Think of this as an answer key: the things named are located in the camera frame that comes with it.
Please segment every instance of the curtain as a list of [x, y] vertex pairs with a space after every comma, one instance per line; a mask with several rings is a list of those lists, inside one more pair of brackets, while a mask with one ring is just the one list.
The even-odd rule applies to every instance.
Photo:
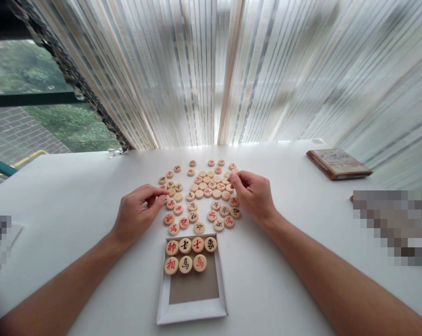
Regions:
[[422, 189], [422, 0], [30, 0], [135, 148], [321, 138]]

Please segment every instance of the brick wall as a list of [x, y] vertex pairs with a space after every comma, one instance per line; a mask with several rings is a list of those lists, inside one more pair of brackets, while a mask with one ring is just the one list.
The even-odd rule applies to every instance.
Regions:
[[71, 153], [22, 108], [0, 107], [0, 160], [12, 165], [38, 150], [49, 154]]

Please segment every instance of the green foliage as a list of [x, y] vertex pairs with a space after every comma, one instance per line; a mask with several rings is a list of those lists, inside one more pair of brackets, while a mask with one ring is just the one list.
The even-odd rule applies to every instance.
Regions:
[[[4, 93], [72, 91], [45, 49], [29, 41], [7, 41], [3, 46], [0, 49], [0, 90]], [[72, 152], [120, 147], [86, 104], [25, 106], [23, 109]]]

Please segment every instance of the right hand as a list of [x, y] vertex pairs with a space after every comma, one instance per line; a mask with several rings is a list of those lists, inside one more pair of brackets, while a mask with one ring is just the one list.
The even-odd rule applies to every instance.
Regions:
[[268, 223], [277, 214], [268, 179], [242, 170], [231, 174], [229, 180], [241, 207], [259, 224]]

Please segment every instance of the book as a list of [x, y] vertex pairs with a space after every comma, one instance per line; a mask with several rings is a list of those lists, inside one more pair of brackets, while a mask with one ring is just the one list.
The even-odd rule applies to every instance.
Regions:
[[306, 155], [330, 180], [358, 179], [373, 173], [339, 148], [310, 150]]

